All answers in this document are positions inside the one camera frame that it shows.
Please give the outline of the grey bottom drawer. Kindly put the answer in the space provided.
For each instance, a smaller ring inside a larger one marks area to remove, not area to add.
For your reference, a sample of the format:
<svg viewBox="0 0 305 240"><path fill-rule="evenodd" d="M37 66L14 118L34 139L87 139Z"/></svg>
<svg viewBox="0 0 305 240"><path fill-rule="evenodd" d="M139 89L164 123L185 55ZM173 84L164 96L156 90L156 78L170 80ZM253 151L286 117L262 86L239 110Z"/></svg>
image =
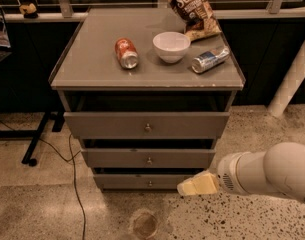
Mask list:
<svg viewBox="0 0 305 240"><path fill-rule="evenodd" d="M97 186L104 190L175 190L192 174L95 174Z"/></svg>

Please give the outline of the grey drawer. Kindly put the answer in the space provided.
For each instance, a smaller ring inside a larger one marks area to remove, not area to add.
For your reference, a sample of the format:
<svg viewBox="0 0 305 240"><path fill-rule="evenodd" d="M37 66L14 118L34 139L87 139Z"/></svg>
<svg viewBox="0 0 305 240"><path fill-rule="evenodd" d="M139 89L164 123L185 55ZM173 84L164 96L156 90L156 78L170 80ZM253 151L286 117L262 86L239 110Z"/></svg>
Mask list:
<svg viewBox="0 0 305 240"><path fill-rule="evenodd" d="M175 190L192 174L95 174L97 186L104 190Z"/></svg>
<svg viewBox="0 0 305 240"><path fill-rule="evenodd" d="M81 139L216 139L228 112L66 112Z"/></svg>
<svg viewBox="0 0 305 240"><path fill-rule="evenodd" d="M213 149L82 149L91 168L208 168Z"/></svg>

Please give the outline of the grey drawer cabinet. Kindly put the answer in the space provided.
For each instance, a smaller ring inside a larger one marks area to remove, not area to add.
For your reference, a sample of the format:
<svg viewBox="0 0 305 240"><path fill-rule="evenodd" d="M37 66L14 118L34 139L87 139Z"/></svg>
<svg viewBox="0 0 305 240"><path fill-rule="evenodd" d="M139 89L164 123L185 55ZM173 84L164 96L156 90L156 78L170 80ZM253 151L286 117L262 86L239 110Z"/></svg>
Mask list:
<svg viewBox="0 0 305 240"><path fill-rule="evenodd" d="M235 94L245 83L235 59L229 58L203 74L196 74L191 69L194 57L225 44L223 35L193 42L187 55L175 64L163 62L154 51L152 40L157 34L165 31L180 32L183 28L183 22L167 8L91 9L51 77L51 86L58 91L65 113L229 113ZM133 69L122 68L117 59L115 43L121 38L131 40L138 53L139 63ZM78 139L81 150L116 148L214 151L219 139L75 138ZM204 169L206 168L91 168L93 176L194 175Z"/></svg>

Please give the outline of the grey middle drawer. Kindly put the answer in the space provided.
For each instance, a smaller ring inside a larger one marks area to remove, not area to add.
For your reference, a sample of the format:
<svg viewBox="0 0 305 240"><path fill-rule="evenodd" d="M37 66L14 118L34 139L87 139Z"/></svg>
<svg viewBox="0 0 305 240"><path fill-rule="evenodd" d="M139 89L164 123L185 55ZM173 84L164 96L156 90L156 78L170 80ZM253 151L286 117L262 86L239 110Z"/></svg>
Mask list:
<svg viewBox="0 0 305 240"><path fill-rule="evenodd" d="M213 149L82 149L91 168L208 168Z"/></svg>

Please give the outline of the grey top drawer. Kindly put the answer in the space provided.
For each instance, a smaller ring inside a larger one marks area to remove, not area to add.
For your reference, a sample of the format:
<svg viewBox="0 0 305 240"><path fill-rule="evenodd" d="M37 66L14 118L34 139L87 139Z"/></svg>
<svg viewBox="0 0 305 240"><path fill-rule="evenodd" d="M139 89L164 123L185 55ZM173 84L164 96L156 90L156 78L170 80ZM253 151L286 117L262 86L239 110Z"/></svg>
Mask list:
<svg viewBox="0 0 305 240"><path fill-rule="evenodd" d="M66 112L81 139L216 139L228 112Z"/></svg>

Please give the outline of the round floor drain cover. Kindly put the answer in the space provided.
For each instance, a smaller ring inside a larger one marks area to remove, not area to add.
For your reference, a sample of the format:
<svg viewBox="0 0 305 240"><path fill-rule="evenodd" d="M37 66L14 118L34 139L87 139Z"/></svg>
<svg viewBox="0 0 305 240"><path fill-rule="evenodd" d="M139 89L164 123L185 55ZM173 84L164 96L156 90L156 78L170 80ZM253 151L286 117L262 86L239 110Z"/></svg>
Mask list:
<svg viewBox="0 0 305 240"><path fill-rule="evenodd" d="M158 221L148 210L139 210L131 218L131 229L140 240L151 240L158 231Z"/></svg>

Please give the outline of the silver blue can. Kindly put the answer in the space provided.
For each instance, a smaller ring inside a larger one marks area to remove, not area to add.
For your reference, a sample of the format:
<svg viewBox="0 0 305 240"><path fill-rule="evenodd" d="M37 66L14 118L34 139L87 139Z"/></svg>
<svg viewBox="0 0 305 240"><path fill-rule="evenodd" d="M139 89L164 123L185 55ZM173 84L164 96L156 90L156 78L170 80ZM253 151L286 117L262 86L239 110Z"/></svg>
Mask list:
<svg viewBox="0 0 305 240"><path fill-rule="evenodd" d="M195 73L202 74L223 63L229 56L230 49L227 46L220 46L196 56L192 60L191 67Z"/></svg>

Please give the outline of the white bowl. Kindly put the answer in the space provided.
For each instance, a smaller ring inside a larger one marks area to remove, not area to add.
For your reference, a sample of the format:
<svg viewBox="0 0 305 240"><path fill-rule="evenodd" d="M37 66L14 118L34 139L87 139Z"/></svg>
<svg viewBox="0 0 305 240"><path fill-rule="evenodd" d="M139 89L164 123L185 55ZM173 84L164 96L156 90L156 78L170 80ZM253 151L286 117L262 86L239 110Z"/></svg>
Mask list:
<svg viewBox="0 0 305 240"><path fill-rule="evenodd" d="M153 47L158 57L166 63L176 63L188 52L190 39L179 32L163 32L153 38Z"/></svg>

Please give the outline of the orange soda can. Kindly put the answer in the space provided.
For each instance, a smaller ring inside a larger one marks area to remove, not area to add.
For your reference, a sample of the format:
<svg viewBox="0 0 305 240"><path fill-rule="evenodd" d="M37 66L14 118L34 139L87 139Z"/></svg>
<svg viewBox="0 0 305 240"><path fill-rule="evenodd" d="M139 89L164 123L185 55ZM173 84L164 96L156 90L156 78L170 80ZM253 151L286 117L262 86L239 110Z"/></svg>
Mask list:
<svg viewBox="0 0 305 240"><path fill-rule="evenodd" d="M115 53L122 68L133 69L139 63L139 56L133 42L121 38L115 43Z"/></svg>

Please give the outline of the white diagonal pole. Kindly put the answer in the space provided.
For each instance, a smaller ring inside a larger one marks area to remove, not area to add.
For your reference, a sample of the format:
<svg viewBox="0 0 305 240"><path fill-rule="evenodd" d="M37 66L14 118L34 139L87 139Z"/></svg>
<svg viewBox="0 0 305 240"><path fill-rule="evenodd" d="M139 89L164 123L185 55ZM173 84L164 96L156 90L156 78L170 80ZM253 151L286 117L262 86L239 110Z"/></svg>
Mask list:
<svg viewBox="0 0 305 240"><path fill-rule="evenodd" d="M305 79L305 40L282 80L267 110L274 117L280 117Z"/></svg>

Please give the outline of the brown chip bag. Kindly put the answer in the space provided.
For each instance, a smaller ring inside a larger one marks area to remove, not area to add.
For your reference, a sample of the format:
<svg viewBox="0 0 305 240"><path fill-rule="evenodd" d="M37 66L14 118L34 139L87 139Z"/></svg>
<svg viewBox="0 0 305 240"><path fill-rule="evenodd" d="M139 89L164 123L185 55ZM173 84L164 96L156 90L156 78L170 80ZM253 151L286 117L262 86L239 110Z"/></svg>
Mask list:
<svg viewBox="0 0 305 240"><path fill-rule="evenodd" d="M208 0L168 0L173 11L185 22L184 34L196 41L221 33Z"/></svg>

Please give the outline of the small yellow figurine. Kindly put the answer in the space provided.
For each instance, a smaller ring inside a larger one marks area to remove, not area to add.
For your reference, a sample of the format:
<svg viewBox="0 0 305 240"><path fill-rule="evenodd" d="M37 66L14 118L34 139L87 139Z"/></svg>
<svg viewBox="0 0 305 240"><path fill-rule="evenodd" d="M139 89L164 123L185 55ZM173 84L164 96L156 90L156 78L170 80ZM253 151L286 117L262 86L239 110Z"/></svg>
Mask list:
<svg viewBox="0 0 305 240"><path fill-rule="evenodd" d="M24 18L37 18L37 8L33 3L24 3L19 6L20 13Z"/></svg>

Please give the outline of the black desk leg frame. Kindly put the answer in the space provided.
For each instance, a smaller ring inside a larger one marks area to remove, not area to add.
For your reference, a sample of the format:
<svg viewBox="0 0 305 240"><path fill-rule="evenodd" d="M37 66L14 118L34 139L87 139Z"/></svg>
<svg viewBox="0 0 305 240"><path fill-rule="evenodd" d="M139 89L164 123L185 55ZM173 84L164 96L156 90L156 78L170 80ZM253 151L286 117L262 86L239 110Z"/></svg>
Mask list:
<svg viewBox="0 0 305 240"><path fill-rule="evenodd" d="M29 140L30 144L22 159L22 164L27 164L31 167L34 167L37 165L37 160L32 157L32 154L36 148L36 145L38 144L38 141L41 138L41 134L43 133L46 123L49 120L54 121L52 131L60 132L64 124L63 113L58 112L57 114L53 114L46 112L35 130L0 130L0 140Z"/></svg>

